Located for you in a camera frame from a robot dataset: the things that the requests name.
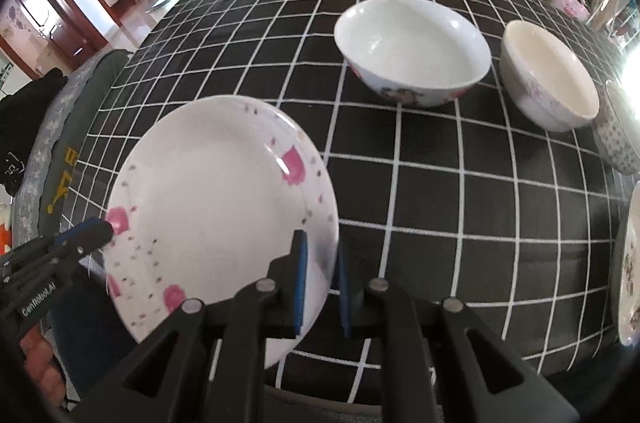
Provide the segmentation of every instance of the black tablecloth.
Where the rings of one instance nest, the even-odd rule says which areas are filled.
[[[435,0],[478,26],[494,65],[455,103],[411,110],[366,88],[335,46],[335,21],[357,1],[182,0],[95,117],[62,228],[104,213],[124,159],[161,117],[204,96],[255,96],[330,153],[341,238],[374,272],[415,297],[457,295],[543,374],[612,342],[611,242],[634,181],[603,163],[590,128],[547,134],[519,113],[496,62],[505,24],[520,18],[567,43],[597,85],[620,75],[618,52],[540,0]],[[378,403],[379,364],[376,342],[312,329],[268,376]]]

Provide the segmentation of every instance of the pink bag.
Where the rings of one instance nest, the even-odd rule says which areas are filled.
[[[584,0],[551,0],[551,3],[580,22],[584,22],[589,18],[589,10],[584,5]]]

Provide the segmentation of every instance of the screw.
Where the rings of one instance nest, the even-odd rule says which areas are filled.
[[[274,281],[274,279],[272,278],[261,278],[260,280],[258,280],[255,283],[255,288],[260,292],[260,293],[271,293],[272,291],[274,291],[276,289],[276,281]]]
[[[382,277],[375,277],[369,281],[369,287],[377,293],[383,293],[389,289],[389,282]]]
[[[465,305],[455,297],[447,298],[442,303],[442,307],[444,307],[446,311],[449,311],[449,313],[460,313],[464,306]]]
[[[194,315],[202,309],[202,302],[197,298],[187,298],[182,303],[182,311],[189,315]]]

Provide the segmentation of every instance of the finger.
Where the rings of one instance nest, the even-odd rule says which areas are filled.
[[[60,404],[60,400],[57,399],[57,394],[60,392],[60,387],[64,387],[64,384],[62,383],[62,376],[60,376],[60,373],[55,367],[52,365],[47,367],[38,385],[43,395],[50,402],[54,405]]]
[[[24,368],[32,380],[38,381],[47,370],[52,358],[53,350],[49,342],[42,340],[27,352]]]
[[[40,334],[40,328],[36,325],[29,329],[29,332],[22,337],[20,340],[20,348],[23,353],[26,355],[30,349],[35,347],[38,342],[43,340],[42,335]]]

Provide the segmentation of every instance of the hand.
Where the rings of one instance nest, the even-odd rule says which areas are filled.
[[[40,392],[54,406],[59,406],[65,398],[65,384],[60,372],[52,362],[53,349],[40,334],[38,326],[32,327],[20,340],[20,348],[26,356],[24,368],[32,382],[39,387]]]

